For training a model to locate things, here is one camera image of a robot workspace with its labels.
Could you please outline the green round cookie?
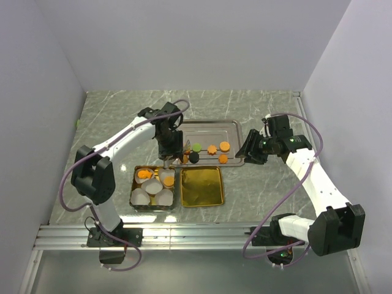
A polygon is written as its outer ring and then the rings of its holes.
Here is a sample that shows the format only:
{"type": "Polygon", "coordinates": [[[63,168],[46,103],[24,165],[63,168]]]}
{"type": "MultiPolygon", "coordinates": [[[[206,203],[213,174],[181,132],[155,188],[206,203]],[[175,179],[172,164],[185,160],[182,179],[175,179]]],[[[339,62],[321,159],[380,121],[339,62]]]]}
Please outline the green round cookie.
{"type": "Polygon", "coordinates": [[[201,150],[202,150],[201,144],[199,144],[199,143],[194,143],[194,144],[192,145],[192,151],[193,151],[193,152],[199,153],[201,150]]]}

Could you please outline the round orange cookie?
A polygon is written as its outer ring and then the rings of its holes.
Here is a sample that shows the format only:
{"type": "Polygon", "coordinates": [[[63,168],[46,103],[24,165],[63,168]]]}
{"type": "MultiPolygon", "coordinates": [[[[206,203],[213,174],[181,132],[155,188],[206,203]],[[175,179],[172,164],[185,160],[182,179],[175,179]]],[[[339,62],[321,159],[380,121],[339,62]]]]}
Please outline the round orange cookie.
{"type": "Polygon", "coordinates": [[[175,183],[175,177],[174,176],[167,176],[163,180],[163,185],[167,188],[173,187],[175,183]]]}

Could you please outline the metal tongs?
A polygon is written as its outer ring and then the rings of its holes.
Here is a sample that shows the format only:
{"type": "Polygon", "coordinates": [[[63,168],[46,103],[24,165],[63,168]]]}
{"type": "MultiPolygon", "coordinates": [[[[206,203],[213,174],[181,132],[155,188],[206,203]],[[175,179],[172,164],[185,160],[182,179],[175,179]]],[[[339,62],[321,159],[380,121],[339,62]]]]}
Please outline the metal tongs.
{"type": "Polygon", "coordinates": [[[163,167],[168,168],[174,161],[179,160],[183,163],[183,156],[186,152],[190,151],[190,143],[187,142],[185,145],[182,141],[174,141],[169,145],[159,146],[159,159],[163,161],[163,167]]]}

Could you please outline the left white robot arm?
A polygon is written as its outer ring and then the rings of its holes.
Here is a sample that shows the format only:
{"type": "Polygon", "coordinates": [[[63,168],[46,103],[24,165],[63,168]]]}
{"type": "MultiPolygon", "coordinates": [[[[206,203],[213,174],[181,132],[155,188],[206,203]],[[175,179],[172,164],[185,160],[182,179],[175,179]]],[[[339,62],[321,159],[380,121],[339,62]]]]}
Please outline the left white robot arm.
{"type": "Polygon", "coordinates": [[[123,220],[114,206],[112,195],[116,188],[114,169],[118,162],[149,140],[158,144],[158,158],[168,168],[183,158],[183,110],[176,102],[167,102],[161,109],[144,108],[123,130],[108,140],[89,148],[77,150],[74,164],[64,179],[86,199],[87,206],[109,246],[125,240],[123,220]]]}

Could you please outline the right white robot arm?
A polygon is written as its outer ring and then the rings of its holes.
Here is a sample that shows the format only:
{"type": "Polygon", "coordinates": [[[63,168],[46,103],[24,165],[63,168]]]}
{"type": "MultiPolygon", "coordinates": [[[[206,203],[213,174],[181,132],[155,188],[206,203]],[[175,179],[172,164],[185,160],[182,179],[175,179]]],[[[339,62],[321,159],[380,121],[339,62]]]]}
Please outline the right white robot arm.
{"type": "Polygon", "coordinates": [[[246,163],[263,165],[272,155],[280,157],[299,180],[289,193],[303,187],[316,215],[311,220],[293,213],[275,216],[269,212],[267,237],[272,244],[308,243],[318,256],[357,248],[363,233],[365,211],[361,205],[351,204],[333,184],[307,138],[294,135],[291,129],[269,137],[252,129],[235,156],[246,163]]]}

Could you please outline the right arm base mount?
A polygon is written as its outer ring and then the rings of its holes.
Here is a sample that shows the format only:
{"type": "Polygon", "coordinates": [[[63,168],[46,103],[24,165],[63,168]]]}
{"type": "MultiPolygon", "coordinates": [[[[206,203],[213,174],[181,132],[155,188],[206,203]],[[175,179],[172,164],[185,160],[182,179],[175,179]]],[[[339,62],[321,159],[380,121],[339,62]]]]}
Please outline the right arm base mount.
{"type": "MultiPolygon", "coordinates": [[[[251,244],[253,247],[283,247],[297,242],[298,239],[288,236],[283,236],[276,233],[275,229],[270,227],[262,227],[257,234],[252,238],[251,244]]],[[[293,248],[281,250],[266,256],[272,265],[285,266],[291,264],[293,261],[293,248]]]]}

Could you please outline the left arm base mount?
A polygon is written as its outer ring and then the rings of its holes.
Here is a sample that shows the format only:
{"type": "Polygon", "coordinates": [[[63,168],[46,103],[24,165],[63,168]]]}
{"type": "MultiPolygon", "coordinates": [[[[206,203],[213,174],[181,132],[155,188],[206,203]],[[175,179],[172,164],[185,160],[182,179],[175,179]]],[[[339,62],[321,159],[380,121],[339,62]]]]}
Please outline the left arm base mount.
{"type": "Polygon", "coordinates": [[[140,264],[142,228],[118,228],[113,232],[104,232],[100,227],[92,227],[88,231],[86,247],[99,250],[99,261],[102,266],[111,268],[112,271],[125,271],[140,264]],[[125,261],[128,249],[135,249],[137,253],[135,263],[128,268],[114,268],[125,261]]]}

